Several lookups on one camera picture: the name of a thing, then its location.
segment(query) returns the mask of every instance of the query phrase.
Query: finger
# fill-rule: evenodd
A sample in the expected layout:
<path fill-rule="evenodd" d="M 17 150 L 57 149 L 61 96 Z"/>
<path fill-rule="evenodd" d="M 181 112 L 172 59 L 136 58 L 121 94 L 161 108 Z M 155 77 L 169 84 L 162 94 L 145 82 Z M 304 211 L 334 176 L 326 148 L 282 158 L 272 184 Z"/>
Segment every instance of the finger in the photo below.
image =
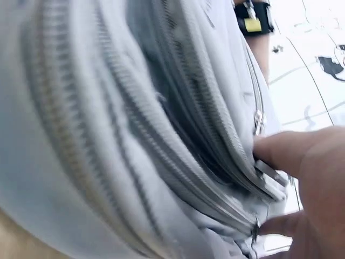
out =
<path fill-rule="evenodd" d="M 282 235 L 293 237 L 304 212 L 296 212 L 266 221 L 259 229 L 259 235 Z"/>
<path fill-rule="evenodd" d="M 261 259 L 288 259 L 288 251 L 279 252 L 274 255 L 262 257 Z"/>
<path fill-rule="evenodd" d="M 282 132 L 267 138 L 257 138 L 254 155 L 274 169 L 299 178 L 301 162 L 310 148 L 339 131 L 344 133 L 343 128 L 330 127 L 316 132 Z"/>

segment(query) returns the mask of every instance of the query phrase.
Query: zipper teeth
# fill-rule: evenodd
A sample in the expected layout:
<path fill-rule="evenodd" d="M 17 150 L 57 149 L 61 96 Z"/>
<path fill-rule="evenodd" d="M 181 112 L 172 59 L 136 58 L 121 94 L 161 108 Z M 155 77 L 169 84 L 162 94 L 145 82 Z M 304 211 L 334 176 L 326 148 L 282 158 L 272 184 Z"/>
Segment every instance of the zipper teeth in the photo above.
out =
<path fill-rule="evenodd" d="M 99 32 L 98 32 L 98 40 L 99 43 L 101 45 L 101 51 L 104 53 L 106 52 L 107 49 L 109 49 L 109 41 L 106 41 L 106 39 L 108 38 L 108 31 L 107 28 L 105 26 L 105 23 L 103 21 L 103 17 L 101 16 L 100 10 L 98 10 L 97 14 L 96 14 L 96 19 L 97 19 L 97 26 L 99 28 Z M 143 188 L 143 183 L 140 180 L 140 177 L 138 175 L 138 173 L 136 172 L 136 169 L 134 168 L 134 166 L 131 163 L 131 159 L 127 154 L 125 145 L 122 141 L 122 130 L 120 129 L 119 123 L 118 123 L 118 119 L 115 113 L 115 109 L 114 109 L 114 105 L 112 103 L 111 98 L 109 97 L 110 93 L 107 91 L 106 87 L 104 87 L 104 85 L 102 84 L 102 90 L 104 93 L 104 100 L 107 103 L 107 108 L 108 108 L 108 113 L 111 117 L 112 120 L 112 124 L 113 124 L 113 133 L 115 135 L 115 139 L 117 140 L 118 146 L 120 147 L 121 153 L 123 155 L 123 159 L 125 161 L 126 167 L 129 169 L 129 172 L 132 176 L 134 185 L 139 193 L 139 197 L 141 199 L 141 203 L 144 207 L 144 210 L 148 216 L 148 219 L 151 223 L 151 225 L 153 226 L 153 230 L 155 232 L 155 234 L 161 239 L 164 240 L 164 237 L 162 235 L 162 230 L 159 228 L 158 224 L 157 224 L 157 219 L 156 216 L 154 214 L 154 210 L 151 208 L 150 203 L 149 203 L 149 199 L 144 191 Z"/>
<path fill-rule="evenodd" d="M 119 71 L 120 67 L 116 64 L 116 56 L 113 53 L 113 50 L 111 48 L 111 40 L 109 39 L 109 35 L 107 32 L 106 38 L 104 38 L 105 35 L 102 35 L 102 45 L 103 45 L 103 56 L 106 60 L 106 63 L 108 64 L 109 68 L 111 69 L 111 73 L 113 74 L 114 78 L 118 78 L 119 81 L 128 81 L 128 78 L 126 78 L 125 71 Z M 162 159 L 162 161 L 168 165 L 169 168 L 171 168 L 175 172 L 175 176 L 177 176 L 181 183 L 183 185 L 188 185 L 189 189 L 194 193 L 194 195 L 200 197 L 202 196 L 202 200 L 206 202 L 208 205 L 216 209 L 216 211 L 221 212 L 222 214 L 225 213 L 225 216 L 229 217 L 228 210 L 221 206 L 217 206 L 219 204 L 218 202 L 214 202 L 214 199 L 211 199 L 209 196 L 205 195 L 203 191 L 198 188 L 193 181 L 187 177 L 185 174 L 186 172 L 190 172 L 189 175 L 195 175 L 193 171 L 191 171 L 190 167 L 186 165 L 179 157 L 177 154 L 175 154 L 174 151 L 170 149 L 170 147 L 164 142 L 164 140 L 161 139 L 161 136 L 159 133 L 156 132 L 156 130 L 150 126 L 150 123 L 147 121 L 147 119 L 141 115 L 141 109 L 137 107 L 137 102 L 133 101 L 132 95 L 136 93 L 136 91 L 132 91 L 129 89 L 130 87 L 122 87 L 122 85 L 128 85 L 128 84 L 121 84 L 121 82 L 118 84 L 119 85 L 119 90 L 123 94 L 124 99 L 126 100 L 127 108 L 129 115 L 131 117 L 132 123 L 136 126 L 136 128 L 141 132 L 144 140 L 155 150 L 155 152 L 158 154 L 158 156 Z M 176 164 L 179 166 L 183 166 L 185 172 L 183 172 L 181 169 L 179 169 Z M 231 206 L 227 205 L 229 209 L 234 210 L 234 207 L 236 208 L 237 206 L 235 204 L 232 204 Z"/>
<path fill-rule="evenodd" d="M 174 20 L 173 19 L 173 17 L 172 17 L 172 15 L 171 15 L 171 13 L 170 13 L 170 6 L 169 6 L 169 4 L 168 4 L 168 2 L 165 0 L 165 1 L 163 1 L 163 5 L 164 5 L 164 11 L 165 11 L 165 13 L 169 16 L 169 18 L 168 18 L 168 20 L 167 20 L 167 22 L 168 22 L 168 24 L 174 24 L 174 23 L 172 23 L 172 22 L 169 22 L 170 20 Z M 180 55 L 180 59 L 182 59 L 182 60 L 184 60 L 184 57 L 185 56 L 187 56 L 189 53 L 184 53 L 185 55 L 183 55 L 183 54 L 181 54 Z M 190 69 L 190 67 L 188 67 L 188 66 L 186 66 L 186 69 L 185 69 L 185 71 L 188 71 Z M 212 107 L 212 109 L 213 109 L 213 111 L 212 111 L 212 113 L 213 114 L 215 114 L 216 116 L 217 116 L 217 120 L 219 121 L 219 123 L 221 123 L 222 125 L 224 125 L 224 122 L 223 122 L 223 120 L 221 119 L 221 117 L 219 117 L 219 113 L 217 112 L 217 109 L 215 110 L 215 107 L 213 107 L 213 103 L 214 103 L 214 101 L 213 101 L 213 98 L 212 98 L 212 94 L 210 93 L 209 95 L 206 95 L 206 97 L 205 97 L 205 101 L 206 101 L 206 103 L 208 103 L 208 104 L 212 104 L 212 105 L 206 105 L 206 106 L 203 106 L 203 105 L 200 105 L 200 103 L 201 103 L 201 98 L 199 97 L 199 95 L 197 94 L 198 93 L 198 90 L 197 90 L 197 86 L 195 86 L 195 84 L 193 84 L 193 83 L 197 83 L 196 82 L 196 80 L 195 81 L 193 81 L 192 82 L 192 86 L 193 86 L 193 91 L 194 91 L 194 96 L 193 96 L 193 98 L 194 98 L 194 101 L 196 101 L 196 104 L 197 104 L 197 107 L 199 107 L 199 111 L 200 111 L 200 113 L 201 114 L 203 114 L 203 117 L 205 118 L 206 117 L 206 115 L 205 115 L 205 112 L 203 112 L 203 109 L 202 109 L 202 107 Z M 210 135 L 212 136 L 212 138 L 214 139 L 214 141 L 216 142 L 216 143 L 218 143 L 218 146 L 219 145 L 222 145 L 223 143 L 221 142 L 221 141 L 219 141 L 219 139 L 218 139 L 218 135 L 216 134 L 216 132 L 215 132 L 215 130 L 214 129 L 210 129 L 210 128 L 208 128 L 207 127 L 207 129 L 208 129 L 208 132 L 210 133 Z M 240 153 L 241 153 L 241 157 L 242 158 L 245 158 L 246 157 L 246 154 L 245 154 L 245 152 L 244 152 L 244 150 L 243 150 L 243 147 L 242 147 L 242 144 L 240 143 L 240 140 L 239 140 L 239 138 L 238 138 L 238 136 L 234 136 L 234 141 L 236 142 L 235 143 L 235 145 L 237 145 L 238 147 L 239 147 L 239 151 L 240 151 Z M 227 144 L 227 146 L 228 147 L 231 147 L 233 145 L 233 143 L 229 143 L 229 144 Z M 246 169 L 245 169 L 245 171 L 250 171 L 250 168 L 252 168 L 252 166 L 250 165 L 250 163 L 248 162 L 248 161 L 243 161 L 244 163 L 245 163 L 245 167 L 246 167 Z M 236 165 L 236 167 L 237 167 L 237 170 L 239 170 L 240 172 L 241 172 L 241 170 L 238 168 L 239 167 L 239 165 L 238 165 L 238 162 L 235 162 L 234 161 L 234 163 L 233 163 L 234 165 Z M 264 190 L 261 190 L 260 188 L 258 188 L 256 185 L 255 185 L 255 183 L 253 183 L 252 181 L 250 181 L 249 179 L 249 182 L 250 182 L 250 184 L 248 183 L 248 181 L 247 180 L 244 180 L 244 178 L 243 177 L 240 177 L 239 178 L 239 176 L 238 175 L 235 175 L 235 177 L 236 177 L 236 179 L 237 179 L 237 182 L 239 183 L 239 184 L 241 184 L 242 186 L 244 186 L 246 189 L 248 189 L 249 191 L 251 191 L 251 192 L 253 192 L 253 193 L 255 193 L 255 194 L 257 194 L 258 196 L 260 196 L 260 197 L 263 197 L 263 198 L 265 198 L 265 199 L 267 199 L 267 198 L 269 198 L 270 196 L 267 196 L 267 194 L 266 193 L 264 193 Z"/>
<path fill-rule="evenodd" d="M 79 107 L 78 94 L 75 88 L 74 76 L 72 74 L 72 64 L 70 61 L 70 48 L 68 47 L 68 25 L 65 20 L 69 16 L 70 4 L 68 1 L 54 1 L 42 0 L 38 5 L 38 20 L 35 21 L 34 28 L 34 55 L 31 55 L 27 50 L 27 46 L 23 46 L 23 52 L 26 57 L 26 70 L 29 79 L 30 93 L 34 101 L 36 109 L 40 115 L 42 123 L 52 141 L 55 152 L 60 158 L 61 163 L 65 167 L 65 171 L 70 177 L 71 181 L 80 191 L 80 194 L 91 205 L 92 210 L 100 216 L 112 229 L 119 230 L 114 226 L 112 220 L 107 213 L 104 212 L 101 206 L 98 205 L 98 198 L 92 192 L 90 181 L 96 181 L 98 186 L 102 189 L 104 197 L 111 204 L 112 208 L 118 213 L 122 221 L 122 229 L 130 232 L 140 245 L 138 247 L 145 247 L 144 243 L 138 238 L 135 232 L 126 224 L 122 211 L 115 203 L 115 198 L 111 189 L 106 186 L 107 180 L 102 172 L 99 159 L 93 148 L 91 137 L 89 136 L 84 116 Z M 24 31 L 22 36 L 25 42 L 27 33 Z M 55 60 L 56 66 L 48 63 L 47 58 Z M 52 85 L 49 77 L 52 73 L 58 72 L 59 76 L 55 80 L 60 80 L 57 85 Z M 57 87 L 61 92 L 61 97 L 64 107 L 56 101 L 58 97 Z M 67 112 L 73 120 L 73 125 L 68 125 Z M 93 179 L 87 177 L 84 169 L 80 164 L 78 157 L 78 148 L 75 139 L 84 151 L 84 158 L 90 171 L 93 174 Z M 132 242 L 127 242 L 134 250 L 141 253 L 143 249 L 133 247 Z"/>
<path fill-rule="evenodd" d="M 257 74 L 255 72 L 253 60 L 250 57 L 249 50 L 246 47 L 245 47 L 245 54 L 246 54 L 246 59 L 247 59 L 250 75 L 251 75 L 252 82 L 253 82 L 253 90 L 254 90 L 256 108 L 257 108 L 257 111 L 260 111 L 262 114 L 265 114 L 264 104 L 263 104 L 264 103 L 263 102 L 263 96 L 262 96 L 261 89 L 260 89 L 260 86 L 258 83 Z"/>
<path fill-rule="evenodd" d="M 166 22 L 168 26 L 170 26 L 170 29 L 169 29 L 169 32 L 165 32 L 164 28 L 162 28 L 162 31 L 164 31 L 164 33 L 166 34 L 165 37 L 173 39 L 172 42 L 170 42 L 170 44 L 174 46 L 175 52 L 179 53 L 178 59 L 184 60 L 184 57 L 190 55 L 190 53 L 186 52 L 183 44 L 181 44 L 179 41 L 174 40 L 175 39 L 174 34 L 170 33 L 170 31 L 174 30 L 175 27 L 177 27 L 178 25 L 174 22 L 174 18 L 170 13 L 171 7 L 169 6 L 169 4 L 172 4 L 172 3 L 163 1 L 164 12 L 168 15 L 168 17 L 166 18 Z M 193 67 L 191 68 L 190 65 L 188 65 L 188 62 L 182 62 L 182 63 L 180 62 L 180 64 L 182 67 L 184 67 L 184 69 L 182 70 L 184 71 L 184 73 L 187 73 L 188 71 L 193 69 Z M 219 134 L 217 134 L 216 129 L 214 127 L 210 127 L 210 125 L 212 125 L 213 123 L 210 116 L 208 115 L 206 111 L 206 109 L 210 105 L 203 105 L 204 96 L 202 95 L 201 91 L 198 90 L 198 86 L 197 86 L 198 82 L 195 79 L 196 75 L 189 73 L 187 77 L 190 78 L 189 85 L 191 86 L 191 88 L 187 87 L 186 89 L 190 90 L 191 99 L 193 100 L 194 107 L 197 113 L 199 114 L 199 117 L 202 118 L 203 128 L 207 130 L 208 136 L 211 136 L 211 139 L 216 143 L 218 147 L 220 146 L 224 147 Z M 211 104 L 213 103 L 211 98 L 206 98 L 205 101 L 206 103 L 211 103 Z"/>

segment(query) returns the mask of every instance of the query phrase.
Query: light gray fabric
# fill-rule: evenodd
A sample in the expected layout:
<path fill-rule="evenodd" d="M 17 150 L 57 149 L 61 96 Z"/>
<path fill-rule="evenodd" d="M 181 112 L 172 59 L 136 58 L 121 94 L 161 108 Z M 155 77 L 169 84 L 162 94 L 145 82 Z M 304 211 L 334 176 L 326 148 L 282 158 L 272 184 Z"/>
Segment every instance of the light gray fabric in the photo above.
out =
<path fill-rule="evenodd" d="M 197 29 L 185 41 L 194 62 L 172 73 L 150 24 L 158 2 L 2 2 L 13 17 L 0 20 L 0 207 L 71 258 L 255 258 L 251 230 L 282 211 L 285 187 L 256 175 L 247 189 L 219 183 L 197 155 L 213 149 L 220 168 L 249 173 L 221 163 L 234 159 L 255 173 L 255 100 L 233 12 L 225 42 L 200 2 L 171 1 L 182 27 Z M 272 134 L 279 124 L 254 68 Z M 195 71 L 199 111 L 187 96 Z"/>

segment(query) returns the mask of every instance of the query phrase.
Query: white floor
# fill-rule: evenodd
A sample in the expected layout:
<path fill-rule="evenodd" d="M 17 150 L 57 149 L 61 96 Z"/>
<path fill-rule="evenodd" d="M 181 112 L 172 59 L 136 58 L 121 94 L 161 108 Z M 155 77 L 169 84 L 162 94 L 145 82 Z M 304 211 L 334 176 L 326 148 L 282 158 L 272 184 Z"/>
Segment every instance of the white floor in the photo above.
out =
<path fill-rule="evenodd" d="M 279 28 L 271 38 L 271 49 L 281 46 L 282 51 L 271 53 L 270 93 L 283 129 L 313 131 L 345 126 L 345 80 L 334 79 L 317 62 L 317 57 L 331 57 L 344 69 L 337 77 L 345 79 L 345 51 L 340 51 L 340 58 L 335 51 L 345 44 L 345 9 L 337 12 L 334 8 L 345 1 L 271 0 L 271 4 Z M 296 182 L 289 189 L 285 212 L 299 209 L 302 204 Z M 287 249 L 291 241 L 270 236 L 265 250 Z"/>

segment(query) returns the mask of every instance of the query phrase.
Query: hand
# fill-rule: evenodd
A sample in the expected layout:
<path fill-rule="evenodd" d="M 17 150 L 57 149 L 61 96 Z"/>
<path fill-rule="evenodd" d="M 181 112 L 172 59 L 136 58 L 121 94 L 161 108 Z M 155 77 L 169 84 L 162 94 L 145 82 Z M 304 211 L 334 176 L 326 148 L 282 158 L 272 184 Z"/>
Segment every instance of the hand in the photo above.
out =
<path fill-rule="evenodd" d="M 260 235 L 293 238 L 289 251 L 265 259 L 345 258 L 345 128 L 260 138 L 254 153 L 299 180 L 304 207 L 261 226 Z"/>

